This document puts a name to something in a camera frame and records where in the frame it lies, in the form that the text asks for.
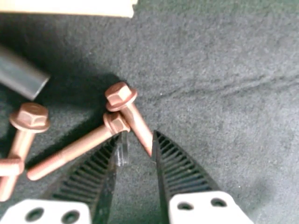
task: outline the gray fabric surface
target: gray fabric surface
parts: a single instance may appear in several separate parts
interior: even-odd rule
[[[150,128],[194,156],[256,224],[298,223],[297,1],[140,1],[131,20],[0,16],[0,42],[52,75],[36,99],[52,126],[27,166],[102,124],[104,90],[126,80]],[[9,113],[25,101],[0,88],[2,156],[14,135]],[[158,223],[155,166],[129,136],[110,223]],[[22,175],[0,214],[71,164],[37,182]]]

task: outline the mounting hole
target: mounting hole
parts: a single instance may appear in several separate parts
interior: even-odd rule
[[[192,210],[194,209],[193,205],[187,203],[187,202],[181,202],[180,204],[178,204],[178,209],[179,210]]]
[[[43,208],[36,208],[27,213],[25,220],[29,223],[35,222],[43,216]]]
[[[72,224],[78,221],[80,213],[76,210],[69,211],[64,214],[61,221],[63,224]]]
[[[226,202],[223,201],[222,199],[220,198],[214,198],[211,200],[211,204],[214,206],[214,207],[226,207]]]

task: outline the black rubber tube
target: black rubber tube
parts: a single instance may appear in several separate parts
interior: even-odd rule
[[[0,46],[0,83],[34,100],[49,78],[26,60]]]

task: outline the copper bolt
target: copper bolt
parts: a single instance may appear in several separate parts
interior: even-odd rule
[[[19,157],[22,161],[25,161],[35,134],[45,132],[50,126],[48,110],[36,103],[24,103],[18,112],[10,115],[9,120],[18,130],[8,158]],[[10,198],[17,180],[17,175],[0,178],[1,202]]]
[[[137,97],[137,91],[130,89],[125,82],[119,82],[106,90],[105,96],[108,99],[106,108],[111,112],[122,113],[145,151],[151,156],[153,134],[133,103]]]
[[[36,181],[62,167],[64,164],[76,159],[113,135],[122,131],[130,131],[129,125],[120,113],[105,113],[104,125],[94,129],[87,135],[71,143],[46,160],[38,163],[27,172],[27,177]]]
[[[16,159],[0,159],[0,176],[20,175],[24,171],[24,161]]]

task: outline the bolt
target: bolt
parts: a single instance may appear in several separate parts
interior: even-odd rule
[[[122,131],[130,131],[129,125],[120,113],[105,113],[104,125],[94,129],[87,135],[69,144],[59,152],[38,163],[27,172],[27,177],[36,181],[76,159],[113,135]]]
[[[130,89],[126,83],[119,82],[106,90],[105,96],[108,99],[106,108],[111,112],[120,111],[122,113],[145,151],[151,156],[153,134],[133,103],[137,97],[137,91]]]
[[[24,171],[24,161],[20,158],[0,159],[0,176],[20,175]]]
[[[19,157],[25,161],[30,146],[36,133],[45,132],[50,122],[48,120],[48,110],[36,103],[24,103],[18,112],[10,115],[10,123],[18,130],[8,158]],[[6,201],[13,193],[17,183],[18,175],[4,176],[0,178],[0,201]]]

